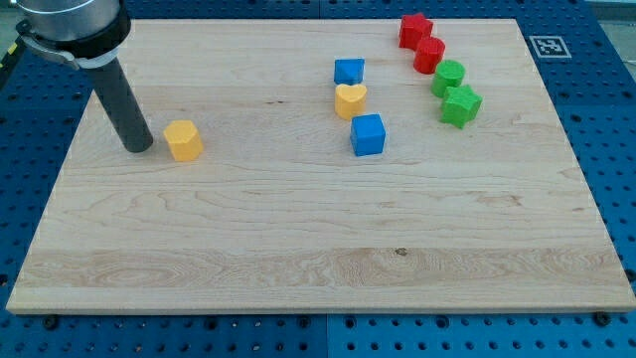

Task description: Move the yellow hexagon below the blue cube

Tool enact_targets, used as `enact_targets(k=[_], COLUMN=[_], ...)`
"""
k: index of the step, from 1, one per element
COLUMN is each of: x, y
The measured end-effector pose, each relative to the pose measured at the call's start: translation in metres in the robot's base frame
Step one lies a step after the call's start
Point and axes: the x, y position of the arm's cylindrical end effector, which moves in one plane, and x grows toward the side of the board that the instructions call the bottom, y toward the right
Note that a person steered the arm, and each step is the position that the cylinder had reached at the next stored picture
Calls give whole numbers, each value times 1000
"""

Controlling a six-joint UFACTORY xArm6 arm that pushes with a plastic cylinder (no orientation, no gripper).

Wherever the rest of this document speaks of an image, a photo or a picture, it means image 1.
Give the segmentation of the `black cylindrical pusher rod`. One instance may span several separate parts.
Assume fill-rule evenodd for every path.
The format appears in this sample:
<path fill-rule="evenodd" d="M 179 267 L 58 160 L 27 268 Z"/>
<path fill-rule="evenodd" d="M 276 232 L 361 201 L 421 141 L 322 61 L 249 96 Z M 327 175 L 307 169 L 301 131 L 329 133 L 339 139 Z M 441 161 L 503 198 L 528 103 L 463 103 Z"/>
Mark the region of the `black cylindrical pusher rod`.
<path fill-rule="evenodd" d="M 123 147 L 132 153 L 150 148 L 153 136 L 118 59 L 87 75 Z"/>

